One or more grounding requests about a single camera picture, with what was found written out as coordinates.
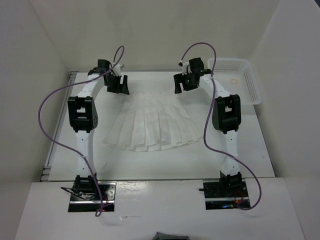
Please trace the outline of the white pleated skirt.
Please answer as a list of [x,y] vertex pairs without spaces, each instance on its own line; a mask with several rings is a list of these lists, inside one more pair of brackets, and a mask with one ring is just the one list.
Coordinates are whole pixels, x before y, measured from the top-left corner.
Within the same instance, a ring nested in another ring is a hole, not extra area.
[[133,152],[154,152],[197,142],[202,133],[178,95],[167,91],[125,96],[104,143]]

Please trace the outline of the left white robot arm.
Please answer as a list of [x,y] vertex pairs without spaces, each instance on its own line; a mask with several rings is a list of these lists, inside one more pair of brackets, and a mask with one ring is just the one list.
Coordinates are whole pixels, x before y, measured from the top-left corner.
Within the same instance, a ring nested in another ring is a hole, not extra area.
[[94,166],[93,137],[99,118],[95,99],[103,87],[110,93],[129,95],[128,76],[122,75],[124,65],[99,59],[87,74],[81,91],[67,100],[69,123],[77,141],[78,171],[71,193],[83,200],[98,199],[100,188]]

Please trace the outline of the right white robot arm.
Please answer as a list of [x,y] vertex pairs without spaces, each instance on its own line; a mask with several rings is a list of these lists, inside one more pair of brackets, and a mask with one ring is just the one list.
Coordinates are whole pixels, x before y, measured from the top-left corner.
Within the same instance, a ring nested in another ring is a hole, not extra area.
[[212,70],[206,69],[200,57],[189,61],[181,60],[178,65],[181,73],[173,76],[175,94],[191,91],[198,87],[205,90],[214,101],[209,109],[212,125],[224,140],[225,150],[216,150],[216,153],[225,155],[220,168],[220,178],[217,187],[205,190],[208,194],[218,194],[219,197],[231,197],[242,184],[242,174],[239,163],[236,161],[237,136],[241,117],[241,99],[237,94],[228,92],[213,76]]

